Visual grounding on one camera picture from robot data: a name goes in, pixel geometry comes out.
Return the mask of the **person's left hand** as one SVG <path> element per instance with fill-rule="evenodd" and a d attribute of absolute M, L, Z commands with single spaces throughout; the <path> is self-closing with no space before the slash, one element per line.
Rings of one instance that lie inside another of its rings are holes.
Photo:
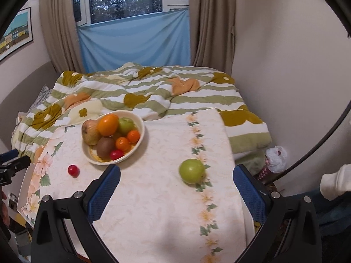
<path fill-rule="evenodd" d="M 1 190 L 1 217 L 2 217 L 2 221 L 5 224 L 5 226 L 8 227 L 10 225 L 10 217 L 9 217 L 8 209 L 7 209 L 7 206 L 5 203 L 6 199 L 7 199 L 7 196 Z"/>

